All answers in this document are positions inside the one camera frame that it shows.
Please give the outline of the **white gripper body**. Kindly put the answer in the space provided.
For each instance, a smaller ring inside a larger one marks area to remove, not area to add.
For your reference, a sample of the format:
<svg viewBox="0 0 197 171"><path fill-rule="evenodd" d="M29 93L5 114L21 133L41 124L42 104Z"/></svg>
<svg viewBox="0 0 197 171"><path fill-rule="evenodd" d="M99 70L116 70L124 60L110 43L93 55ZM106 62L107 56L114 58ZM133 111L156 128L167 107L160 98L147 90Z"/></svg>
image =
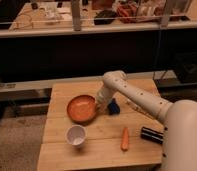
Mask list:
<svg viewBox="0 0 197 171"><path fill-rule="evenodd" d="M102 87L96 95L96 108L102 113L107 109L107 106L111 103L115 94L114 90L107 87Z"/></svg>

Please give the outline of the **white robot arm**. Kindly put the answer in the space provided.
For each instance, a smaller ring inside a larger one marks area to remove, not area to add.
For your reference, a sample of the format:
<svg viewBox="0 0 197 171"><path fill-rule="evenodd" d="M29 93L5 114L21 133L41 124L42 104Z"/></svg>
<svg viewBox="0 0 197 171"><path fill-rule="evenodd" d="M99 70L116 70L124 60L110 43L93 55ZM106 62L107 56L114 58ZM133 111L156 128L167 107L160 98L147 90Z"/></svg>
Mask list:
<svg viewBox="0 0 197 171"><path fill-rule="evenodd" d="M131 85L121 71L106 72L96 100L105 109L116 92L148 112L164 127L161 171L197 171L197 102L174 103Z"/></svg>

